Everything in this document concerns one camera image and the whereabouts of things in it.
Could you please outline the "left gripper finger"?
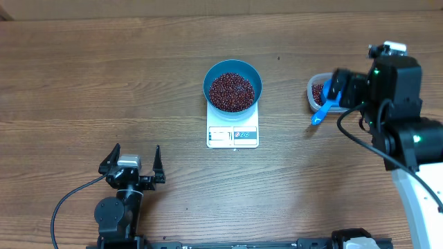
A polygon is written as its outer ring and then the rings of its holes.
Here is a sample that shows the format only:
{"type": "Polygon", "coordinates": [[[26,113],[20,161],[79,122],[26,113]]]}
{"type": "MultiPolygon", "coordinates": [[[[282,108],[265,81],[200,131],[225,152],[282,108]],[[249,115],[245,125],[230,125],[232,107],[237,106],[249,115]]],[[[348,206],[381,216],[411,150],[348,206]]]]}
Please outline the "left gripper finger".
{"type": "Polygon", "coordinates": [[[163,170],[163,163],[161,160],[161,148],[159,145],[156,146],[156,153],[152,170],[154,172],[155,183],[165,183],[165,173],[163,170]]]}
{"type": "Polygon", "coordinates": [[[120,144],[116,143],[111,153],[99,164],[98,173],[102,175],[107,174],[113,166],[117,165],[119,157],[120,144]]]}

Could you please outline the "blue plastic measuring scoop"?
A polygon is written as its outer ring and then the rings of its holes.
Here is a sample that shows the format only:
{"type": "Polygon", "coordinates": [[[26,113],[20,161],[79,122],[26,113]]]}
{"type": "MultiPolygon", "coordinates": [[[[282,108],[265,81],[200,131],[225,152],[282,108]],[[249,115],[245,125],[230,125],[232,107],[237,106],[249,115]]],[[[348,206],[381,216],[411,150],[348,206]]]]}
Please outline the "blue plastic measuring scoop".
{"type": "Polygon", "coordinates": [[[342,97],[340,91],[335,99],[327,98],[331,85],[332,81],[327,80],[324,84],[315,84],[311,88],[314,103],[320,106],[319,110],[311,117],[312,125],[319,125],[326,118],[332,107],[339,107],[342,97]]]}

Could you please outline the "red beans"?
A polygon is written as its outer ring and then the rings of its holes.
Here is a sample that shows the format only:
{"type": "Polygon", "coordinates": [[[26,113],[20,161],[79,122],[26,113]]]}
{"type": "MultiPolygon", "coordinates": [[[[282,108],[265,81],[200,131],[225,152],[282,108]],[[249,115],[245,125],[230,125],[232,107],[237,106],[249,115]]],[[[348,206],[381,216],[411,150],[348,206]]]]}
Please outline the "red beans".
{"type": "Polygon", "coordinates": [[[240,112],[254,103],[255,90],[250,81],[241,75],[224,73],[210,85],[209,99],[221,111],[240,112]]]}

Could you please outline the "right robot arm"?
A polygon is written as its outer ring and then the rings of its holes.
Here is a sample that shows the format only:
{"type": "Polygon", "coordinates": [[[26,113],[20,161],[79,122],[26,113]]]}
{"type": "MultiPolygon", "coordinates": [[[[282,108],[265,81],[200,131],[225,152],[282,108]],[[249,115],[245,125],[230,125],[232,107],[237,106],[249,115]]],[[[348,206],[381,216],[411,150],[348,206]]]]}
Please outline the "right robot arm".
{"type": "Polygon", "coordinates": [[[383,158],[399,192],[414,248],[442,247],[442,123],[421,115],[422,68],[409,56],[380,55],[368,73],[335,70],[328,97],[341,96],[339,120],[359,111],[372,135],[363,142],[383,158]]]}

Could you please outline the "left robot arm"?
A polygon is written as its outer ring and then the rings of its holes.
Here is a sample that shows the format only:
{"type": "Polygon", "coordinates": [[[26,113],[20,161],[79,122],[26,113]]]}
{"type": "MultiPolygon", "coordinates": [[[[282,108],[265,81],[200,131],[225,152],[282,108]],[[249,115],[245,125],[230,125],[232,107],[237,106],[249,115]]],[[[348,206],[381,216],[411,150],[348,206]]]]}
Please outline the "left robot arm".
{"type": "Polygon", "coordinates": [[[99,248],[138,248],[152,246],[146,236],[138,233],[144,192],[154,191],[158,184],[165,183],[161,161],[161,149],[156,147],[152,176],[142,176],[141,157],[134,154],[120,154],[117,144],[100,163],[98,173],[104,176],[115,196],[102,199],[94,210],[98,224],[99,248]]]}

